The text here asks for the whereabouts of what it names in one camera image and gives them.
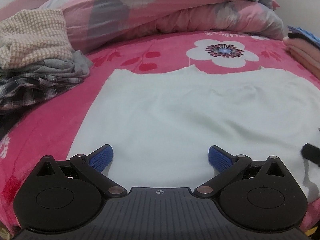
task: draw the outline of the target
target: plaid shirt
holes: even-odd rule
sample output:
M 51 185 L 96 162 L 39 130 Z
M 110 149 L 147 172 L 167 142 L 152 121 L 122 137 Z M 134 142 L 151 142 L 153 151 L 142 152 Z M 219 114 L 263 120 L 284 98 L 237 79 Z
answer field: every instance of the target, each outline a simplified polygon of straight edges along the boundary
M 40 103 L 69 91 L 82 78 L 61 78 L 38 73 L 0 77 L 0 113 Z

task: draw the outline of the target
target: floral bedsheet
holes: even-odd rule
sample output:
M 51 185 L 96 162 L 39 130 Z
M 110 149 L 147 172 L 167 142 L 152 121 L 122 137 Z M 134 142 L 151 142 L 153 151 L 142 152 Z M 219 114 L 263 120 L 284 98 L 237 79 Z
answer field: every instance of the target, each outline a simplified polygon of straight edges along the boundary
M 12 201 L 43 155 L 67 157 L 92 102 L 116 68 L 134 73 L 165 73 L 195 64 L 207 73 L 234 73 L 264 68 L 291 71 L 320 89 L 320 81 L 284 50 L 282 41 L 231 32 L 193 32 L 149 36 L 95 51 L 86 81 L 28 113 L 0 142 L 0 220 L 17 225 Z M 318 195 L 308 196 L 311 203 Z M 319 212 L 308 214 L 302 229 Z

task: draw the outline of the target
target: stack of folded clothes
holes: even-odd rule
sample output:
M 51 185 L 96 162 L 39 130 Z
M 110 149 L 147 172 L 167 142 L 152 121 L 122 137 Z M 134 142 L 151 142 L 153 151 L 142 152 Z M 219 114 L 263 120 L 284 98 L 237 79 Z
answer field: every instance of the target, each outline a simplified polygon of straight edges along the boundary
M 320 38 L 301 28 L 288 28 L 290 33 L 283 39 L 287 51 L 320 79 Z
M 81 83 L 92 62 L 74 51 L 61 10 L 22 10 L 0 22 L 0 138 L 31 106 Z

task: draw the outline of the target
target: flower center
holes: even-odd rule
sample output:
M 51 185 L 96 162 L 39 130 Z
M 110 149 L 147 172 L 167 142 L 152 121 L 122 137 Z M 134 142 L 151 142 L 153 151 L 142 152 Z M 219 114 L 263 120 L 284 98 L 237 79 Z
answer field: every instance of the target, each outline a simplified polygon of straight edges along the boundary
M 231 44 L 216 44 L 210 45 L 206 50 L 213 57 L 242 57 L 244 56 L 243 50 L 238 49 L 236 46 Z

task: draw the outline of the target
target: white cloth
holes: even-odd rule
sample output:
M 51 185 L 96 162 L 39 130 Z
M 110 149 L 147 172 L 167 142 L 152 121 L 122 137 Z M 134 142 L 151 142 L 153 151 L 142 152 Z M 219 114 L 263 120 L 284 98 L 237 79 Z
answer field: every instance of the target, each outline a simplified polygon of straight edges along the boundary
M 307 163 L 305 178 L 300 150 L 320 140 L 319 110 L 320 91 L 284 70 L 220 75 L 190 66 L 139 75 L 117 69 L 91 105 L 68 159 L 110 144 L 114 159 L 103 173 L 128 191 L 193 190 L 217 174 L 208 163 L 212 145 L 253 160 L 277 155 L 311 202 L 319 194 L 312 182 L 320 185 L 320 168 Z

